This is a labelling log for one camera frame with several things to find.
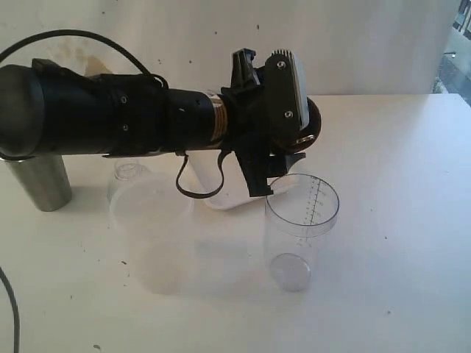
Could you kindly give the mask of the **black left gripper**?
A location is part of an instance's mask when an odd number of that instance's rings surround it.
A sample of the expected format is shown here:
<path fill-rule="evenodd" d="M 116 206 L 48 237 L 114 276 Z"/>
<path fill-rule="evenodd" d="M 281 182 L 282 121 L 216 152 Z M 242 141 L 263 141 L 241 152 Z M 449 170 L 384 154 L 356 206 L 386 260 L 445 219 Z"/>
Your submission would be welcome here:
<path fill-rule="evenodd" d="M 255 51 L 233 53 L 230 86 L 222 88 L 228 109 L 227 134 L 223 147 L 233 151 L 241 167 L 251 197 L 273 193 L 268 180 L 286 175 L 305 158 L 305 152 L 290 153 L 288 147 L 298 133 L 272 127 L 264 96 L 264 66 L 254 67 Z"/>

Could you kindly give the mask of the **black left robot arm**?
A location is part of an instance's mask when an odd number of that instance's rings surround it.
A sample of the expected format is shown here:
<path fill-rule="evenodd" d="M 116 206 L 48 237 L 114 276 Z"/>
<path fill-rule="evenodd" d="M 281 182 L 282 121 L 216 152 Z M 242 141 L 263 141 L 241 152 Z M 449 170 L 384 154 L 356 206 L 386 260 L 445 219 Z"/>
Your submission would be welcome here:
<path fill-rule="evenodd" d="M 309 124 L 294 55 L 233 54 L 230 86 L 215 96 L 166 87 L 146 74 L 80 76 L 47 60 L 1 69 L 1 155 L 144 157 L 217 150 L 235 154 L 251 196 L 302 157 Z"/>

